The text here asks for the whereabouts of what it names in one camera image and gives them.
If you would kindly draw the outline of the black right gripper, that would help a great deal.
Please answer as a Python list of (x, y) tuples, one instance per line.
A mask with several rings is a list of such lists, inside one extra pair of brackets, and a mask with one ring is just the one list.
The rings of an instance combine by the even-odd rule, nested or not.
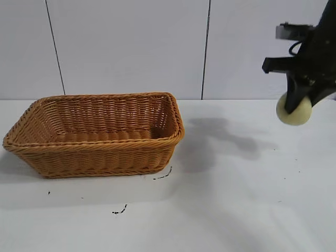
[[(292, 40), (288, 57), (266, 57), (262, 70), (287, 74), (285, 111), (292, 114), (305, 96), (305, 88), (318, 79), (335, 78), (335, 25), (279, 25), (276, 38)], [(310, 90), (314, 107), (335, 93), (335, 83), (318, 83)]]

